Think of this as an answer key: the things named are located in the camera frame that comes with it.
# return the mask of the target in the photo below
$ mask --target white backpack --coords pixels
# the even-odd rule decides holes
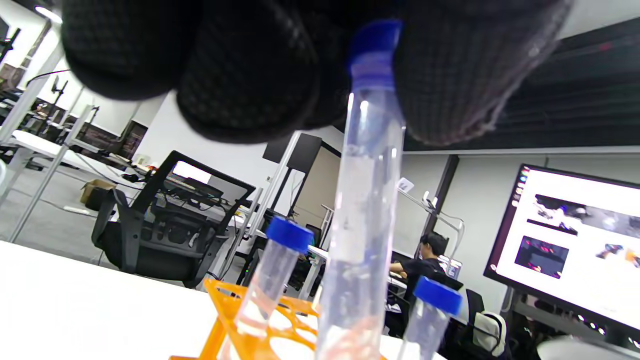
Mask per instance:
[[[504,347],[506,346],[507,334],[507,325],[502,316],[489,311],[477,313],[474,326],[500,339],[496,341],[495,338],[474,329],[474,344],[487,351],[491,351],[497,343],[498,346],[491,352],[491,355],[495,357],[502,355]]]

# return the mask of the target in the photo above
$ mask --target person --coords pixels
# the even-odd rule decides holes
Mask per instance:
[[[389,271],[400,274],[407,279],[407,293],[413,294],[413,289],[420,276],[431,277],[434,272],[444,274],[438,256],[444,254],[447,239],[431,232],[420,238],[419,259],[408,259],[389,266]]]
[[[389,271],[400,274],[407,279],[404,301],[399,301],[393,311],[385,314],[385,326],[389,328],[389,336],[402,338],[406,324],[408,323],[410,308],[415,300],[413,289],[421,276],[431,278],[435,273],[444,274],[440,266],[438,256],[444,254],[447,247],[447,239],[444,236],[431,232],[420,238],[419,259],[408,259],[389,266]]]

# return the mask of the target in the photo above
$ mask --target blue screw cap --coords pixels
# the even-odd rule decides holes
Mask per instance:
[[[349,48],[352,89],[395,88],[392,63],[401,30],[398,20],[377,20],[355,34]]]
[[[423,302],[451,315],[457,315],[462,304],[462,296],[457,291],[424,276],[418,280],[413,294]]]
[[[313,241],[314,234],[283,217],[274,217],[269,228],[267,229],[267,237],[284,247],[306,254],[309,243]]]

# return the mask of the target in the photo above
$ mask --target gray carpet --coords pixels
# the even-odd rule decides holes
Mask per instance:
[[[38,162],[48,165],[45,160]],[[36,192],[42,182],[45,171],[25,169],[19,177],[6,202],[0,207],[0,241],[6,241],[11,235],[20,215],[31,201],[31,194]],[[91,242],[95,218],[61,209],[63,206],[85,209],[79,201],[82,187],[85,182],[96,178],[97,176],[80,170],[60,167],[16,243],[85,263],[97,265],[100,260],[100,266],[116,269],[104,256],[100,258],[102,251]],[[235,257],[225,280],[235,282],[243,264],[243,259]],[[165,282],[182,286],[181,282]]]

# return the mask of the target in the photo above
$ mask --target cardboard box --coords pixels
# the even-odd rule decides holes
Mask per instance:
[[[91,192],[94,188],[111,190],[114,187],[116,187],[116,184],[112,183],[111,181],[105,181],[101,179],[91,180],[88,183],[84,184],[84,186],[82,187],[83,192],[82,196],[80,196],[80,202],[86,204],[86,201],[89,199],[89,196],[91,195]]]

